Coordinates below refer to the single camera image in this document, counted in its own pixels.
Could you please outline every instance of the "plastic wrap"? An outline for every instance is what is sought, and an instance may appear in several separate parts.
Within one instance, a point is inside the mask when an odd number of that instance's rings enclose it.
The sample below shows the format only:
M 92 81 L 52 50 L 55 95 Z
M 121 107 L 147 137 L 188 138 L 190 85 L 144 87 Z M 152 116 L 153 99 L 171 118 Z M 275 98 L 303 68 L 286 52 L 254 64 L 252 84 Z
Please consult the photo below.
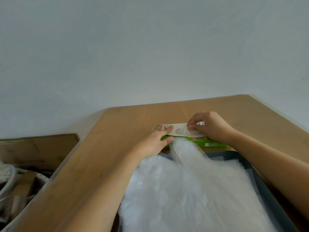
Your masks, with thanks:
M 171 155 L 134 172 L 119 208 L 124 232 L 275 231 L 237 160 L 212 161 L 184 138 Z

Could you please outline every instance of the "brown tabletop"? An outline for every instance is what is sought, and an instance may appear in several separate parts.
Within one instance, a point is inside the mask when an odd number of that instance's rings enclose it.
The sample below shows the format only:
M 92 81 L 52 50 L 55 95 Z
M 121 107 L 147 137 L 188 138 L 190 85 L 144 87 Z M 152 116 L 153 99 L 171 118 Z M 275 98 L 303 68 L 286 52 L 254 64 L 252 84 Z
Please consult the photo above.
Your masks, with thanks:
M 119 153 L 156 124 L 185 123 L 199 111 L 216 111 L 237 130 L 309 163 L 309 133 L 249 95 L 109 108 L 16 231 L 54 231 Z

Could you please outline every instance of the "white plastic bag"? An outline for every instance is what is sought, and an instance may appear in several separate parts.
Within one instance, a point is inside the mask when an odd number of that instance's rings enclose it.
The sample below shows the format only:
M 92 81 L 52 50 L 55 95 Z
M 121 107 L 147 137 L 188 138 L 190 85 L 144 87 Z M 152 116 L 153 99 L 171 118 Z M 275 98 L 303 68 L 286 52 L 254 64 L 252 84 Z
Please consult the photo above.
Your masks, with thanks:
M 184 138 L 171 154 L 134 172 L 119 208 L 124 232 L 275 231 L 238 161 L 212 161 Z

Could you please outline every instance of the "hand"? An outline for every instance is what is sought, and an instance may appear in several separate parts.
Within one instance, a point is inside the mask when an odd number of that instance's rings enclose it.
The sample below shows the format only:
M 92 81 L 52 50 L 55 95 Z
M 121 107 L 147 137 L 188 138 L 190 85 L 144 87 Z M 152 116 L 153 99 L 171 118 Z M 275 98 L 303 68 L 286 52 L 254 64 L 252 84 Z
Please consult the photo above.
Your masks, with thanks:
M 204 121 L 205 125 L 196 125 Z M 230 145 L 234 135 L 238 133 L 216 112 L 198 112 L 187 124 L 188 130 L 199 131 L 211 140 Z
M 161 141 L 161 137 L 168 134 L 173 129 L 173 126 L 169 126 L 164 130 L 161 129 L 162 124 L 155 126 L 149 134 L 131 149 L 130 152 L 139 157 L 140 160 L 160 153 L 165 146 L 174 141 L 174 137 L 168 137 Z

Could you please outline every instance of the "wall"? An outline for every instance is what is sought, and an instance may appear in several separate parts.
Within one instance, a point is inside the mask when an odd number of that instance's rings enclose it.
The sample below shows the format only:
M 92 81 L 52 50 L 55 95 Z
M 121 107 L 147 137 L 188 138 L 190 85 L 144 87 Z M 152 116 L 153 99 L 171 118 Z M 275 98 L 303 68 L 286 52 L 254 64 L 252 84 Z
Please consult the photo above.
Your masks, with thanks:
M 0 138 L 251 93 L 309 128 L 309 0 L 0 0 Z

